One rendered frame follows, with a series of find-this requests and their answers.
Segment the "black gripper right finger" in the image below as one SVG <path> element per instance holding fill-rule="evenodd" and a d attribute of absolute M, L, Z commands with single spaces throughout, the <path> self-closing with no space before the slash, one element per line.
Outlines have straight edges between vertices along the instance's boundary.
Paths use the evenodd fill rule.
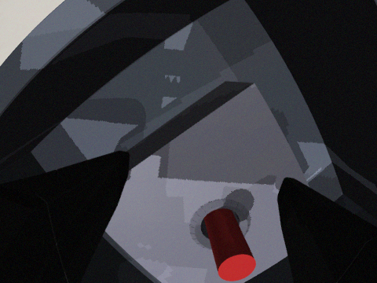
<path fill-rule="evenodd" d="M 293 283 L 377 283 L 377 227 L 295 178 L 277 193 Z"/>

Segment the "red peg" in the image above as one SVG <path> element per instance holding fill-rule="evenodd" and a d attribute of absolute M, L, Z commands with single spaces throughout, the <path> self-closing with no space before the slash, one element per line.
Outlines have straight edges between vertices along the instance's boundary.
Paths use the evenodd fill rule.
<path fill-rule="evenodd" d="M 248 277 L 257 262 L 232 211 L 217 208 L 205 216 L 204 223 L 221 279 L 232 282 Z"/>

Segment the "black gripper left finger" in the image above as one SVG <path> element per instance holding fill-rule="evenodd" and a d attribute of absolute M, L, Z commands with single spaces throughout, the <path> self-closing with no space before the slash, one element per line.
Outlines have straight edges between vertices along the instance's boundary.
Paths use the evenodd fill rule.
<path fill-rule="evenodd" d="M 81 283 L 123 194 L 128 152 L 0 185 L 0 283 Z"/>

